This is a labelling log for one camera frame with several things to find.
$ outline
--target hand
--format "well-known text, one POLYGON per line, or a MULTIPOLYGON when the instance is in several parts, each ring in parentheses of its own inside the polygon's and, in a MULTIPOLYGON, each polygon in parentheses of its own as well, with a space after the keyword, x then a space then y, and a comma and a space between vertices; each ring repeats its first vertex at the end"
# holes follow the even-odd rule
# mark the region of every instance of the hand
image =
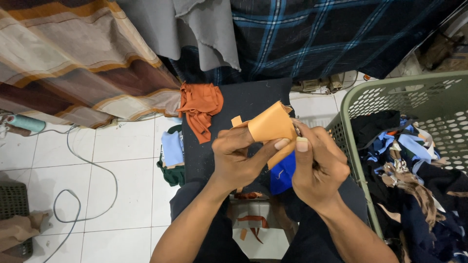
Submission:
POLYGON ((347 158, 323 127, 296 126, 303 137, 296 140, 292 187, 302 201, 323 214, 341 199, 338 188, 350 174, 347 158))
POLYGON ((266 143, 252 157, 247 157, 248 147, 254 143, 248 128, 223 130, 218 133, 212 148, 214 173, 211 183, 223 192, 231 192, 252 183, 267 161, 290 143, 289 139, 277 139, 266 143))

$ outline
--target blue plaid cloth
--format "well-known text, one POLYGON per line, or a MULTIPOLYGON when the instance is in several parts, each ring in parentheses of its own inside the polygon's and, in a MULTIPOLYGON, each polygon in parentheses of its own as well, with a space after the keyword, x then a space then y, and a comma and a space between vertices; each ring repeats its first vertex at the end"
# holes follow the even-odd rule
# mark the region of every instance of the blue plaid cloth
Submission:
POLYGON ((463 0, 231 0, 242 72, 203 72, 195 47, 171 63, 188 83, 225 85, 350 70, 385 78, 463 0))

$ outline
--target forearm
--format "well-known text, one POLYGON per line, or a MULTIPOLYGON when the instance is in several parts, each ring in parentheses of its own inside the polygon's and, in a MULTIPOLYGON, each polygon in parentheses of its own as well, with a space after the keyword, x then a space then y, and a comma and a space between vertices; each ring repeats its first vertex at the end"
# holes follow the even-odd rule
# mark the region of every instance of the forearm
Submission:
POLYGON ((164 232, 154 248, 150 263, 193 262, 214 216, 228 194, 209 181, 164 232))
POLYGON ((319 215, 346 263, 398 263, 393 251, 348 208, 339 194, 336 202, 319 215))

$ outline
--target leg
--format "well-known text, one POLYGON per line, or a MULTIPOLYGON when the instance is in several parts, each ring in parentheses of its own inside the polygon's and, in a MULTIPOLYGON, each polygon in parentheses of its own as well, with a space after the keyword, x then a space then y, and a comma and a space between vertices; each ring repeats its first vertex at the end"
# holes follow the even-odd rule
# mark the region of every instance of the leg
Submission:
MULTIPOLYGON (((367 206, 364 192, 350 177, 339 193, 346 205, 364 222, 367 222, 367 206)), ((288 216, 299 222, 299 230, 281 262, 327 262, 342 263, 338 251, 320 216, 302 202, 292 189, 283 196, 288 216)))
MULTIPOLYGON (((203 187, 200 182, 190 182, 177 191, 169 202, 172 221, 195 199, 203 187)), ((223 202, 213 218, 194 262, 250 262, 232 238, 232 221, 226 216, 228 202, 228 199, 223 202)))

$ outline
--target brown striped fabric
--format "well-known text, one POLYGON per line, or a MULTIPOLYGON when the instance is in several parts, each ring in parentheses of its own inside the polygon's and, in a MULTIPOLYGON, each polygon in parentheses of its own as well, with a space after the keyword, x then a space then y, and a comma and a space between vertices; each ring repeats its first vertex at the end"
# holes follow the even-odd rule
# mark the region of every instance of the brown striped fabric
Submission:
POLYGON ((97 128, 177 115, 179 88, 114 1, 0 1, 0 109, 97 128))

